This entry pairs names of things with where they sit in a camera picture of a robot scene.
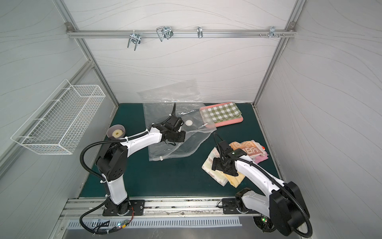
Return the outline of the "white patterned towel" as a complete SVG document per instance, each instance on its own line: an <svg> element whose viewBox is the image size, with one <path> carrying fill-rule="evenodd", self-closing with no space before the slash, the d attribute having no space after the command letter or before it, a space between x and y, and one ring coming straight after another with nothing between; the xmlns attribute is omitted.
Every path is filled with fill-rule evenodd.
<svg viewBox="0 0 382 239"><path fill-rule="evenodd" d="M225 186L228 182L228 179L225 177L225 175L218 170L212 170L213 160L214 158L218 158L219 153L217 149L214 147L213 150L209 153L207 159L202 165L202 169L210 176L212 179L214 179L218 184L221 186Z"/></svg>

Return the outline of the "orange lettered towel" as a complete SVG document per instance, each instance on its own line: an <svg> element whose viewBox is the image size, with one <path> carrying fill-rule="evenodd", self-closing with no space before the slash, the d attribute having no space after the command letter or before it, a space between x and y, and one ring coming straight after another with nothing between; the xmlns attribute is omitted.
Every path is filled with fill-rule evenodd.
<svg viewBox="0 0 382 239"><path fill-rule="evenodd" d="M236 150L238 148L242 149L252 159L267 155L267 153L265 152L265 148L262 147L259 143L255 142L254 140L244 141L242 143L234 141L230 143L229 145L231 146L233 150Z"/></svg>

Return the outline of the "clear plastic vacuum bag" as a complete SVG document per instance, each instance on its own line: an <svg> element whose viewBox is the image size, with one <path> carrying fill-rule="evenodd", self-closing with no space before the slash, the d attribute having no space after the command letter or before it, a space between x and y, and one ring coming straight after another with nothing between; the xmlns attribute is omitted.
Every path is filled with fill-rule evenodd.
<svg viewBox="0 0 382 239"><path fill-rule="evenodd" d="M211 116L204 116L205 106L196 80L138 92L148 128L162 134L161 142L148 147L149 159L160 161L183 158L195 153L216 130Z"/></svg>

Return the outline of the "pink towel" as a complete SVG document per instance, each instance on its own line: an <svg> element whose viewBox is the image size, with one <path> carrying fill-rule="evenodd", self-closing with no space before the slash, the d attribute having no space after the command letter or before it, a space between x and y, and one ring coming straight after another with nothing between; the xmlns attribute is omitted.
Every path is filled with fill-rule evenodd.
<svg viewBox="0 0 382 239"><path fill-rule="evenodd" d="M268 159L268 153L266 152L265 147L263 147L257 142L255 143L255 145L256 146L253 148L254 155L252 156L252 160L255 163L260 163Z"/></svg>

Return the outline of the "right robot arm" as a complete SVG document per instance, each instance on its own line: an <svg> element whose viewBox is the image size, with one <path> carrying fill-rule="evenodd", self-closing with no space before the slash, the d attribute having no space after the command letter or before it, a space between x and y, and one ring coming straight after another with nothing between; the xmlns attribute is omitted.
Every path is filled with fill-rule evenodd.
<svg viewBox="0 0 382 239"><path fill-rule="evenodd" d="M230 176L243 174L261 191L259 195L245 188L235 195L236 210L246 214L259 213L255 225L263 232L278 231L284 236L296 233L303 238L313 235L310 214L299 187L286 183L256 164L242 149L233 149L226 141L215 144L218 157L212 162L212 170Z"/></svg>

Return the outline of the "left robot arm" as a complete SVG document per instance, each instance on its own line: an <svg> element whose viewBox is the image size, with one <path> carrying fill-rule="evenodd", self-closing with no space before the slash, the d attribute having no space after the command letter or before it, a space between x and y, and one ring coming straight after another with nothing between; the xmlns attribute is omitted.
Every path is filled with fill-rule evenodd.
<svg viewBox="0 0 382 239"><path fill-rule="evenodd" d="M184 142L186 132L181 130L183 124L181 117L171 115L163 122L153 123L144 132L121 138L119 142L107 142L101 147L96 166L101 181L106 184L109 200L114 205L119 206L128 198L123 179L127 159L153 144L165 142L176 145Z"/></svg>

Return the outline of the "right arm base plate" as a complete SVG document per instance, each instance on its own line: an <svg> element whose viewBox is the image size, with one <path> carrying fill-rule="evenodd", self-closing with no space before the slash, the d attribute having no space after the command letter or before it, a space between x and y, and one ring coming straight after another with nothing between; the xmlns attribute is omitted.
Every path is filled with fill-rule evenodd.
<svg viewBox="0 0 382 239"><path fill-rule="evenodd" d="M259 214L257 211L254 210L243 210L240 211L239 208L236 205L234 198L223 198L222 199L222 211L225 215L234 215L234 214Z"/></svg>

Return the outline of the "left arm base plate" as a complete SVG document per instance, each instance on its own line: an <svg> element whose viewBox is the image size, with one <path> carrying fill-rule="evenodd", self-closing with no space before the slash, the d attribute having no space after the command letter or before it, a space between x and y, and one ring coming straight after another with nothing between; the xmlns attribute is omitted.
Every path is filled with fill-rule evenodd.
<svg viewBox="0 0 382 239"><path fill-rule="evenodd" d="M107 199L102 215L106 216L142 216L144 212L145 200L124 200L121 204L114 204Z"/></svg>

